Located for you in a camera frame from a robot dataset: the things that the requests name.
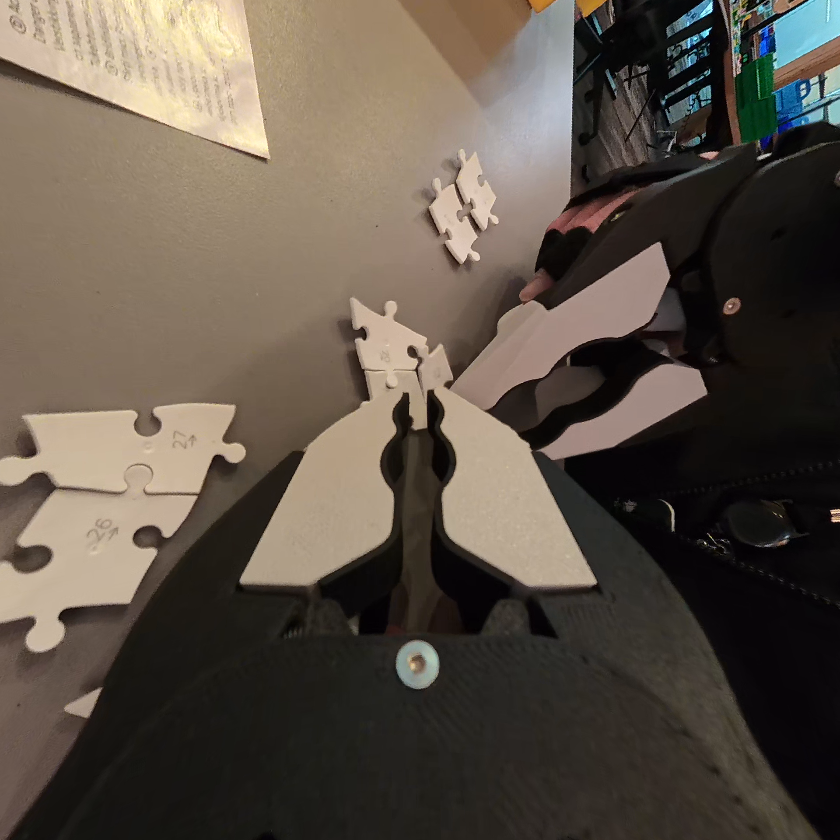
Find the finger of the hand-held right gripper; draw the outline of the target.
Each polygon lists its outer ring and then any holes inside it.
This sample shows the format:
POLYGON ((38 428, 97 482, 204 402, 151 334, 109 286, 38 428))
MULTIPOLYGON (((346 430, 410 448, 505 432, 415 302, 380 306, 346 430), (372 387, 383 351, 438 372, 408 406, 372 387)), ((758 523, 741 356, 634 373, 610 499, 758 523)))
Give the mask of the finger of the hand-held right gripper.
POLYGON ((580 347, 620 340, 650 323, 669 281, 660 243, 547 309, 536 300, 507 312, 496 337, 452 385, 452 392, 488 411, 515 387, 540 381, 580 347))
POLYGON ((673 359, 665 342, 625 339, 575 351, 490 414, 559 461, 621 445, 706 394, 700 371, 673 359))

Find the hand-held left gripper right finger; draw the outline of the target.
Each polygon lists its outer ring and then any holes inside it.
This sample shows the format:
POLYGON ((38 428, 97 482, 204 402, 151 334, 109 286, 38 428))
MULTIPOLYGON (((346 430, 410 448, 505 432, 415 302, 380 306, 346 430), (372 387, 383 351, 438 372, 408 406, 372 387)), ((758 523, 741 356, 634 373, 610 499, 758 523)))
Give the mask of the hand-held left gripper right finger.
POLYGON ((427 396, 439 482, 431 532, 434 580, 479 633, 497 604, 596 591, 598 581, 530 446, 447 388, 427 396))

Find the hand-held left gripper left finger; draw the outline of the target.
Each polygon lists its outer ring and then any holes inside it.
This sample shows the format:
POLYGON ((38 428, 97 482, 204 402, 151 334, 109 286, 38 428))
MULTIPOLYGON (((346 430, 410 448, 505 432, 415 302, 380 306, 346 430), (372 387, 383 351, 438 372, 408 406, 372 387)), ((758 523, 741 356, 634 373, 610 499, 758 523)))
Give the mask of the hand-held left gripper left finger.
POLYGON ((242 574, 249 594, 336 602, 384 635, 403 574, 403 442, 409 395, 386 391, 304 450, 242 574))

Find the person's right hand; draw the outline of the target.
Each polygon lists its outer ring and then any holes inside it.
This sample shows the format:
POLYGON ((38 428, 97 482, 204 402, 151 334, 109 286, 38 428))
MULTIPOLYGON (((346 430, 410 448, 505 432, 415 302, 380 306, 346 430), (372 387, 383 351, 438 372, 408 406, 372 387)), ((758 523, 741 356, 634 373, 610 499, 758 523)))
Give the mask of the person's right hand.
POLYGON ((597 229, 641 190, 641 187, 629 186, 565 208, 542 237, 533 278, 521 289, 520 303, 534 301, 558 286, 597 229))

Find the green plastic crates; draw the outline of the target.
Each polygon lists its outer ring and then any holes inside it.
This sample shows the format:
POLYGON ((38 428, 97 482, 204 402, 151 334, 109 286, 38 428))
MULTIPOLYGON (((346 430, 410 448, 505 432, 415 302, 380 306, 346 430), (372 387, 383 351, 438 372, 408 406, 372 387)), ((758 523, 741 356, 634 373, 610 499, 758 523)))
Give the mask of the green plastic crates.
POLYGON ((742 142, 753 143, 775 134, 774 53, 743 64, 734 82, 742 142))

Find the black sunglasses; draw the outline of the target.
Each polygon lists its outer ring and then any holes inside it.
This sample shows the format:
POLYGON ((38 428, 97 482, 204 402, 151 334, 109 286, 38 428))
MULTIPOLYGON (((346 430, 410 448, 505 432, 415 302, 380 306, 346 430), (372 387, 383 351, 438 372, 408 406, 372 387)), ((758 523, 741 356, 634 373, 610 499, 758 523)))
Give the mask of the black sunglasses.
POLYGON ((715 529, 730 540, 755 549, 782 548, 812 534, 793 499, 746 497, 730 500, 719 510, 715 529))

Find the black chairs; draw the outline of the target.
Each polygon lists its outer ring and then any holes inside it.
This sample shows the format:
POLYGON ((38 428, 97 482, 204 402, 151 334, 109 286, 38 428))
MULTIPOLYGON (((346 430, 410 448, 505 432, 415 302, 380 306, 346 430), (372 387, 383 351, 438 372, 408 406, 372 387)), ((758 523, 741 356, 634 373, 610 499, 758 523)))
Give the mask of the black chairs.
POLYGON ((596 26, 593 14, 574 23, 575 42, 584 50, 574 84, 591 76, 591 87, 584 92, 591 105, 591 127, 579 135, 579 145, 597 137, 603 100, 612 91, 609 80, 618 81, 624 70, 630 81, 644 80, 644 107, 666 117, 678 105, 698 102, 701 93, 709 93, 715 115, 711 131, 717 131, 727 107, 728 31, 720 3, 614 2, 613 9, 614 20, 604 30, 596 26))

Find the black jacket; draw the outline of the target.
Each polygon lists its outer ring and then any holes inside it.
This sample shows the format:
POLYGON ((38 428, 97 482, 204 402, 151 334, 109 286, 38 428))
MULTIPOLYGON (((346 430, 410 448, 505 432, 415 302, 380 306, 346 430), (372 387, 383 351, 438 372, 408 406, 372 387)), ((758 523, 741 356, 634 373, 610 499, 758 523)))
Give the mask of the black jacket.
POLYGON ((773 771, 821 838, 839 828, 838 407, 708 395, 567 472, 658 562, 710 640, 773 771), (715 529, 746 497, 793 499, 811 536, 755 549, 715 529))

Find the white instruction sheet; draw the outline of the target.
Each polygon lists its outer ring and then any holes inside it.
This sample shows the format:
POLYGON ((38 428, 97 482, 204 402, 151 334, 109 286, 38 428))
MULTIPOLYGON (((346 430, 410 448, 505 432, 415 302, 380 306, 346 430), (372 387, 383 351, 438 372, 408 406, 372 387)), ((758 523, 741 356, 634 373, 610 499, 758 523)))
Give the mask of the white instruction sheet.
POLYGON ((1 57, 121 109, 270 159, 242 1, 2 1, 1 57))

